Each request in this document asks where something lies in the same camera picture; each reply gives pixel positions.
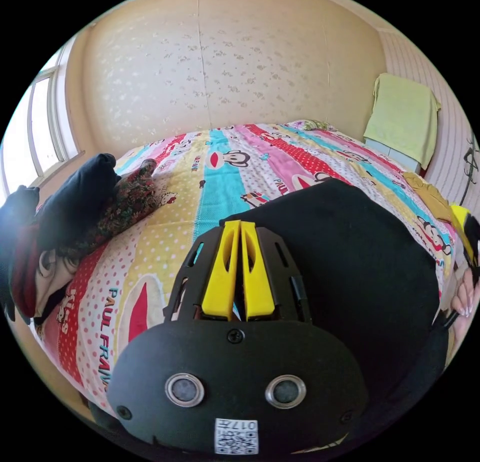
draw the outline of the dark red fabric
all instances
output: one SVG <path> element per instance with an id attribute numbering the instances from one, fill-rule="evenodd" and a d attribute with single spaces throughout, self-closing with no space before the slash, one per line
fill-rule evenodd
<path id="1" fill-rule="evenodd" d="M 37 303 L 35 272 L 40 260 L 36 242 L 38 232 L 38 225 L 30 225 L 20 230 L 13 254 L 10 281 L 11 294 L 17 309 L 30 318 L 35 315 Z"/>

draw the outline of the blue stripe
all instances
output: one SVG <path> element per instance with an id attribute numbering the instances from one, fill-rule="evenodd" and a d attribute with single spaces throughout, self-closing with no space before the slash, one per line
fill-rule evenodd
<path id="1" fill-rule="evenodd" d="M 315 142 L 317 145 L 320 145 L 322 147 L 328 148 L 330 150 L 333 150 L 334 152 L 341 152 L 338 147 L 335 145 L 331 145 L 328 142 L 326 142 L 324 139 L 321 137 L 315 136 L 315 135 L 310 135 L 307 134 L 301 130 L 297 130 L 285 125 L 281 125 L 282 128 L 289 130 L 290 132 L 293 132 L 297 135 L 299 135 L 302 138 L 306 138 L 308 140 L 312 140 Z M 388 177 L 386 177 L 383 173 L 379 172 L 373 165 L 365 162 L 359 162 L 355 160 L 356 163 L 358 163 L 362 168 L 364 168 L 366 171 L 368 171 L 375 179 L 377 179 L 380 183 L 382 183 L 385 187 L 387 187 L 389 190 L 391 190 L 395 195 L 408 207 L 410 210 L 415 213 L 415 215 L 422 217 L 426 222 L 430 222 L 431 225 L 437 228 L 438 234 L 440 235 L 441 239 L 444 241 L 445 245 L 450 244 L 450 239 L 448 235 L 445 235 L 440 232 L 436 225 L 436 220 L 432 220 L 418 205 L 416 205 L 413 200 L 411 200 L 405 192 L 399 187 L 398 185 L 395 185 Z"/>
<path id="2" fill-rule="evenodd" d="M 145 147 L 143 147 L 134 157 L 132 158 L 129 158 L 120 168 L 119 168 L 119 171 L 124 171 L 125 169 L 127 169 L 135 160 L 138 160 L 139 158 L 142 158 L 142 155 L 145 154 L 145 152 L 147 152 L 148 150 L 151 149 L 151 146 L 150 145 L 146 145 Z"/>
<path id="3" fill-rule="evenodd" d="M 209 136 L 208 157 L 213 152 L 226 153 L 231 150 L 229 141 L 221 130 L 210 130 Z M 228 163 L 218 170 L 204 166 L 203 176 L 205 185 L 196 214 L 194 240 L 213 227 L 218 227 L 219 220 L 248 210 L 248 206 L 240 198 L 245 193 L 245 187 L 239 168 Z"/>

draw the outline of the colorful bedspread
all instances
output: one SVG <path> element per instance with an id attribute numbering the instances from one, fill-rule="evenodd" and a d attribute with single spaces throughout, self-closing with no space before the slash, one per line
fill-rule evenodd
<path id="1" fill-rule="evenodd" d="M 158 164 L 162 206 L 85 259 L 62 304 L 35 332 L 61 373 L 111 414 L 106 390 L 115 361 L 134 337 L 163 322 L 196 237 L 222 218 L 328 177 L 359 187 L 403 221 L 436 260 L 442 293 L 453 263 L 452 228 L 433 217 L 398 164 L 332 127 L 297 121 L 179 135 L 129 151 L 118 173 L 145 158 Z"/>

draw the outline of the qr code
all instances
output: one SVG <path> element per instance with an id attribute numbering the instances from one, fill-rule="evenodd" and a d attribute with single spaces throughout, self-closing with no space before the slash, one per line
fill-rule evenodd
<path id="1" fill-rule="evenodd" d="M 215 420 L 215 453 L 225 455 L 258 454 L 258 423 L 256 420 Z"/>

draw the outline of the window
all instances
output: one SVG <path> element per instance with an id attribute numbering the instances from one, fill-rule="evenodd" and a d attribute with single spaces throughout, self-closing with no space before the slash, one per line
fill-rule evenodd
<path id="1" fill-rule="evenodd" d="M 0 148 L 0 206 L 19 185 L 38 186 L 68 159 L 58 126 L 55 87 L 63 48 L 20 100 Z"/>

